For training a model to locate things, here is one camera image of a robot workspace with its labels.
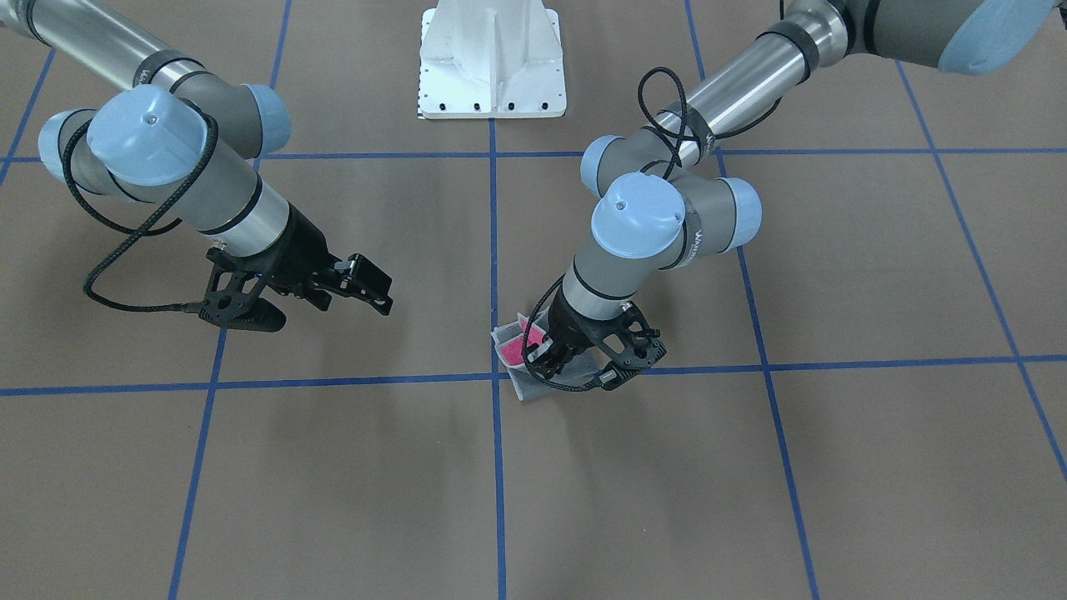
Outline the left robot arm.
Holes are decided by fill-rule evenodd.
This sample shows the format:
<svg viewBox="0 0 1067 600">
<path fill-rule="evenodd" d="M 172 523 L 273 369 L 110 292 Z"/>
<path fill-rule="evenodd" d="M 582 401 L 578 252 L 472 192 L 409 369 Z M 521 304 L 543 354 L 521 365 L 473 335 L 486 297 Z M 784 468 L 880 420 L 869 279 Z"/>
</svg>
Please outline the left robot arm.
<svg viewBox="0 0 1067 600">
<path fill-rule="evenodd" d="M 751 242 L 761 200 L 749 181 L 692 174 L 724 139 L 746 133 L 793 88 L 856 53 L 980 76 L 1016 58 L 1062 1 L 792 1 L 708 80 L 644 115 L 640 132 L 584 152 L 595 198 L 589 235 L 538 300 L 517 360 L 538 383 L 614 390 L 657 363 L 660 333 L 633 299 L 654 271 Z"/>
</svg>

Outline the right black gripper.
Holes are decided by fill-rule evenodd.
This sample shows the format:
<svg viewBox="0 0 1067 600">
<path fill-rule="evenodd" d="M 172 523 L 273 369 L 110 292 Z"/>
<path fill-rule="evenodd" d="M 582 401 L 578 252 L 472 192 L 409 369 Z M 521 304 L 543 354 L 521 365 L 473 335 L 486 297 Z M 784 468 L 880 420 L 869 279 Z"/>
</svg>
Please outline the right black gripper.
<svg viewBox="0 0 1067 600">
<path fill-rule="evenodd" d="M 270 304 L 260 299 L 265 287 L 308 300 L 321 311 L 334 296 L 354 298 L 384 316 L 393 307 L 392 278 L 359 253 L 344 260 L 332 255 L 323 232 L 293 206 L 277 242 L 250 258 L 250 271 L 262 281 L 253 288 L 252 312 Z"/>
</svg>

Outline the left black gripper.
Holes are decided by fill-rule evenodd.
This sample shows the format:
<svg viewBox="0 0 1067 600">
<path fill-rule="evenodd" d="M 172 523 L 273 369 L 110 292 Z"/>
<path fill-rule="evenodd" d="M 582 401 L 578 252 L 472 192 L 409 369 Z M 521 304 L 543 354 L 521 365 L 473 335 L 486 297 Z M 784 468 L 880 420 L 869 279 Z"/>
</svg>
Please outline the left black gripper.
<svg viewBox="0 0 1067 600">
<path fill-rule="evenodd" d="M 538 345 L 526 342 L 523 365 L 550 381 L 562 377 L 576 357 L 595 347 L 592 334 L 598 322 L 606 320 L 584 316 L 582 312 L 571 307 L 564 293 L 555 293 L 553 302 L 550 303 L 545 337 Z"/>
</svg>

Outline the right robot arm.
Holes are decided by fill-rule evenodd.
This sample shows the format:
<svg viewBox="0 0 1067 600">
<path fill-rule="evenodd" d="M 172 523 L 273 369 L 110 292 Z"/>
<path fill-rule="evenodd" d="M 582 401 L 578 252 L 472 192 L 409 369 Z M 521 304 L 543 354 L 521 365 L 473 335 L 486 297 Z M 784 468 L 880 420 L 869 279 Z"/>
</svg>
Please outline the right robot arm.
<svg viewBox="0 0 1067 600">
<path fill-rule="evenodd" d="M 361 254 L 340 258 L 307 217 L 262 180 L 252 160 L 291 133 L 285 102 L 267 85 L 232 85 L 203 64 L 95 1 L 4 1 L 3 26 L 66 53 L 118 94 L 102 107 L 48 119 L 39 157 L 94 219 L 125 235 L 85 278 L 87 297 L 103 270 L 138 240 L 186 224 L 211 240 L 213 265 L 198 302 L 150 305 L 194 313 L 228 329 L 277 332 L 286 322 L 264 289 L 328 310 L 334 297 L 391 312 L 388 274 Z"/>
</svg>

